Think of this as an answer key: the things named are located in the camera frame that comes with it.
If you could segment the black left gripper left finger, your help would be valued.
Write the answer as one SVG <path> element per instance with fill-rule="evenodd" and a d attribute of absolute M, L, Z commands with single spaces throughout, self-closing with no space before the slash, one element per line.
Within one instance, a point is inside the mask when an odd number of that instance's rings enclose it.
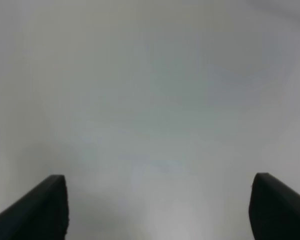
<path fill-rule="evenodd" d="M 64 240 L 69 227 L 64 175 L 50 175 L 0 213 L 0 240 Z"/>

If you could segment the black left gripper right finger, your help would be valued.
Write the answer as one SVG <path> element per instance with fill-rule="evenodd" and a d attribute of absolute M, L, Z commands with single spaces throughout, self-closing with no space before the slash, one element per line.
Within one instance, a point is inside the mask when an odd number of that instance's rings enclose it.
<path fill-rule="evenodd" d="M 300 240 L 300 194 L 269 173 L 253 179 L 248 216 L 255 240 Z"/>

